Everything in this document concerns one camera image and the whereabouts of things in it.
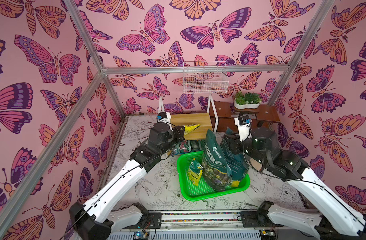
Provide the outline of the floral bag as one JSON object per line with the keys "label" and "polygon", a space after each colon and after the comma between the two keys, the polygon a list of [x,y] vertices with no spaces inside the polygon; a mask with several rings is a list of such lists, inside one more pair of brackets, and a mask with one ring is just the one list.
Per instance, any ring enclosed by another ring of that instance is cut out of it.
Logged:
{"label": "floral bag", "polygon": [[205,147],[204,140],[185,140],[177,144],[172,151],[172,155],[182,155],[186,153],[203,151]]}

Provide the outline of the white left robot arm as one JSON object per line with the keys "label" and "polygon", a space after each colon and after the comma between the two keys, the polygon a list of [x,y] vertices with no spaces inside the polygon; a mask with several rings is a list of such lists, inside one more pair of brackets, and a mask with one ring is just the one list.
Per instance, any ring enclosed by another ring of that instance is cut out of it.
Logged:
{"label": "white left robot arm", "polygon": [[156,123],[149,138],[134,150],[114,178],[83,204],[76,202],[70,207],[70,225],[65,232],[74,230],[83,240],[106,240],[112,231],[138,224],[148,213],[139,203],[116,212],[113,208],[163,155],[168,155],[175,145],[185,140],[185,130],[184,126],[168,122]]}

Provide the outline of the white frame wooden shelf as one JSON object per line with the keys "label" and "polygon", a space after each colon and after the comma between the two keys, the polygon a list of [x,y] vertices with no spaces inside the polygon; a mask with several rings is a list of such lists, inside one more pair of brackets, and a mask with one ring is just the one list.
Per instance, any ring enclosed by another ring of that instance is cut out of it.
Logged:
{"label": "white frame wooden shelf", "polygon": [[171,115],[173,108],[166,107],[163,99],[159,99],[158,121],[167,122],[171,127],[185,128],[185,140],[203,140],[206,138],[207,131],[218,130],[219,116],[215,101],[212,95],[208,96],[207,112],[194,114],[176,114]]}

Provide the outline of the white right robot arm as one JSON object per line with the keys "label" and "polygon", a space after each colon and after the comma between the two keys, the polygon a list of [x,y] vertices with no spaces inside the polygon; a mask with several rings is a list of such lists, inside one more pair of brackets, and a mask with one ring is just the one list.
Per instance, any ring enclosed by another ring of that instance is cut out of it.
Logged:
{"label": "white right robot arm", "polygon": [[252,160],[261,164],[259,174],[270,172],[298,190],[318,209],[318,214],[307,214],[263,201],[256,210],[261,225],[283,225],[318,240],[366,240],[366,214],[350,207],[335,194],[296,153],[283,150],[276,133],[267,128],[238,133],[227,129],[226,145],[232,153],[241,154],[243,164],[253,168]]}

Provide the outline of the yellow green small bag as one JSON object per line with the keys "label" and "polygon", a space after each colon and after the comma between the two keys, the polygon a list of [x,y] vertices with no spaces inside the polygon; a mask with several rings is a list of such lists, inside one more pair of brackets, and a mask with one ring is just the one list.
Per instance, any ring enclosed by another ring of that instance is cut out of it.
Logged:
{"label": "yellow green small bag", "polygon": [[200,124],[191,124],[191,125],[184,125],[185,131],[184,131],[184,135],[188,135],[191,132],[193,132],[194,130],[198,129],[201,125]]}
{"label": "yellow green small bag", "polygon": [[193,185],[198,186],[203,174],[202,165],[194,158],[188,168],[188,177]]}

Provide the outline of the green plastic mesh basket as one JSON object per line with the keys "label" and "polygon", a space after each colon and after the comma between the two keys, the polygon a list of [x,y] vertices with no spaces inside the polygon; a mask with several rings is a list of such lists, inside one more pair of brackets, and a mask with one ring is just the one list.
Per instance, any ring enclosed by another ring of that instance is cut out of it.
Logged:
{"label": "green plastic mesh basket", "polygon": [[183,197],[191,202],[221,197],[224,195],[230,195],[247,190],[251,185],[251,180],[247,174],[240,182],[238,187],[226,187],[223,192],[214,191],[203,178],[200,179],[198,186],[195,186],[189,179],[188,170],[191,165],[191,161],[195,159],[199,163],[202,162],[203,151],[185,153],[179,156],[177,160],[177,171],[180,183],[180,189]]}

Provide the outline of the dark green fertilizer bag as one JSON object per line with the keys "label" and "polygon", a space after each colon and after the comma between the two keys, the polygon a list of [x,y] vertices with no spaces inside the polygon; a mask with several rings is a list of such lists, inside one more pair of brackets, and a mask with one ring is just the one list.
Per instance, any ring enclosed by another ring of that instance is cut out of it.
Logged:
{"label": "dark green fertilizer bag", "polygon": [[[230,128],[226,129],[225,134],[237,135]],[[224,150],[222,148],[226,161],[227,161],[227,164],[232,171],[231,172],[231,179],[232,179],[231,187],[233,187],[233,188],[238,187],[240,185],[241,181],[246,177],[248,170],[249,170],[249,167],[246,167],[244,164],[244,155],[242,153],[241,147],[242,147],[242,143],[240,141],[240,153],[237,155],[233,155],[230,152],[224,152]]]}
{"label": "dark green fertilizer bag", "polygon": [[216,135],[208,130],[203,143],[204,156],[202,159],[205,182],[215,191],[223,192],[231,184],[231,168],[227,163],[224,151],[218,144]]}

